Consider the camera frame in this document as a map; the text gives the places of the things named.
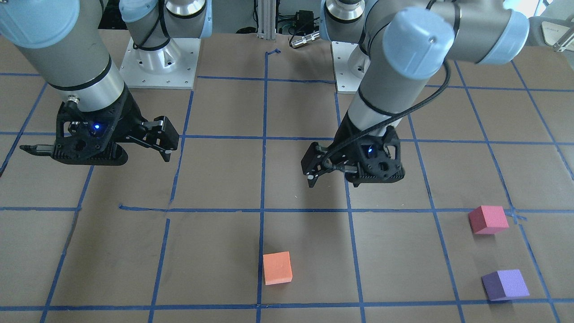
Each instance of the silver cylinder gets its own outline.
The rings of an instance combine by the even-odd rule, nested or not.
[[[179,66],[183,53],[175,40],[169,40],[169,43],[156,51],[136,52],[139,66],[150,74],[167,74]]]
[[[99,82],[92,86],[78,90],[58,90],[62,101],[67,101],[68,96],[74,95],[80,99],[77,108],[82,112],[91,112],[108,107],[114,103],[123,91],[123,79],[115,65],[111,65],[109,72]]]
[[[358,19],[364,13],[365,4],[364,0],[326,0],[325,6],[327,7],[329,13],[332,14],[335,18],[348,21]]]
[[[347,114],[353,125],[357,127],[357,129],[359,130],[368,129],[378,124],[379,122],[390,119],[389,116],[377,113],[375,112],[375,110],[368,107],[365,104],[365,102],[361,99],[359,94],[355,94],[355,96],[353,97],[353,100],[351,101],[351,105],[349,106]],[[392,122],[390,125],[396,127],[399,124],[399,122],[401,122],[401,120],[402,118]],[[382,137],[385,134],[385,132],[386,127],[383,127],[379,130],[375,130],[369,133],[369,135],[375,137]]]
[[[205,0],[167,0],[165,7],[178,16],[191,16],[205,6]]]

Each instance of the black cable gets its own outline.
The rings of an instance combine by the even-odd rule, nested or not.
[[[136,44],[136,43],[134,42],[134,44],[132,45],[133,49],[140,49],[141,47],[143,47],[143,46],[145,45],[145,43],[148,41],[149,37],[152,36],[153,32],[156,31],[157,25],[158,25],[159,23],[161,23],[161,25],[162,25],[161,27],[162,27],[162,30],[163,30],[163,32],[164,32],[164,36],[167,37],[167,38],[171,38],[171,37],[169,37],[169,35],[167,34],[167,29],[166,29],[166,27],[165,27],[165,17],[164,17],[164,13],[163,13],[163,10],[162,10],[164,3],[165,3],[164,0],[161,0],[161,1],[158,2],[157,5],[158,5],[159,8],[160,8],[160,12],[159,12],[158,15],[157,15],[156,23],[153,24],[153,27],[151,28],[151,30],[149,31],[149,33],[147,33],[147,35],[143,38],[143,41],[142,41],[141,44],[138,45],[138,44]]]
[[[317,18],[314,18],[313,20],[309,20],[306,23],[304,23],[303,26],[299,27],[299,29],[292,34],[291,39],[289,40],[289,47],[293,48],[293,45],[291,45],[291,42],[293,41],[293,38],[295,38],[295,35],[297,35],[301,30],[303,30],[303,28],[305,28],[311,22],[315,22],[319,18],[321,18],[321,17],[317,17]]]
[[[285,21],[295,21],[295,18],[286,18],[286,19],[281,19],[281,20],[277,20],[277,23],[279,24],[280,22],[285,22]]]
[[[415,112],[416,110],[422,108],[423,106],[431,103],[434,99],[436,99],[436,97],[438,97],[448,87],[448,83],[450,83],[450,81],[451,81],[451,68],[448,65],[446,60],[443,62],[443,66],[444,66],[444,71],[446,72],[446,76],[444,77],[444,82],[433,94],[431,94],[429,97],[422,100],[421,102],[419,102],[419,103],[413,105],[412,107],[406,109],[405,111],[397,114],[396,116],[389,118],[387,120],[384,120],[382,122],[379,122],[378,124],[371,126],[367,129],[361,131],[361,132],[358,132],[358,133],[354,134],[353,136],[343,140],[341,143],[337,144],[332,149],[329,149],[329,151],[325,154],[325,156],[323,157],[323,160],[321,161],[321,165],[323,166],[323,168],[325,168],[327,170],[338,170],[338,171],[344,172],[344,170],[345,170],[344,166],[338,166],[338,165],[332,165],[332,164],[329,165],[327,163],[329,158],[333,157],[334,154],[336,154],[337,152],[339,152],[341,149],[345,148],[346,146],[352,144],[353,142],[361,139],[364,136],[367,136],[369,133],[376,131],[376,130],[379,130],[379,129],[382,129],[383,127],[390,125],[391,123],[399,120],[400,118],[406,117],[410,113]]]
[[[436,0],[430,0],[429,3],[426,5],[426,9],[430,10],[432,8],[432,5],[434,5],[436,2]]]
[[[259,29],[259,15],[257,14],[257,0],[253,0],[253,20],[255,20],[255,25]]]

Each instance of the bolt hole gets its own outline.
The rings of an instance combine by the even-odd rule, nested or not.
[[[76,151],[82,151],[82,150],[84,150],[85,147],[86,147],[86,142],[83,140],[78,140],[76,142],[76,147],[74,147],[74,149]]]

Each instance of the metal connector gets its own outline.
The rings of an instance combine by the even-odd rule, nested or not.
[[[566,47],[570,46],[572,41],[574,41],[574,26],[568,29],[568,31],[558,39],[552,48],[555,52],[564,52]]]
[[[320,32],[314,32],[314,33],[312,33],[312,34],[308,34],[308,35],[306,35],[306,36],[303,36],[303,37],[300,38],[300,39],[293,40],[293,41],[291,42],[291,46],[292,46],[293,48],[303,47],[303,46],[305,46],[305,45],[307,45],[307,44],[310,44],[310,43],[316,41],[317,39],[321,39],[321,34],[320,34]]]

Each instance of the metal mounting plate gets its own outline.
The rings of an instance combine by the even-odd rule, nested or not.
[[[335,79],[337,80],[337,92],[341,94],[355,94],[359,88],[360,81],[349,69],[348,61],[351,53],[357,44],[333,41],[333,67],[335,68]]]
[[[133,49],[133,40],[130,38],[119,69],[119,73],[130,89],[193,89],[201,39],[176,38],[173,40],[184,53],[178,69],[168,74],[150,74],[139,67],[137,54]]]

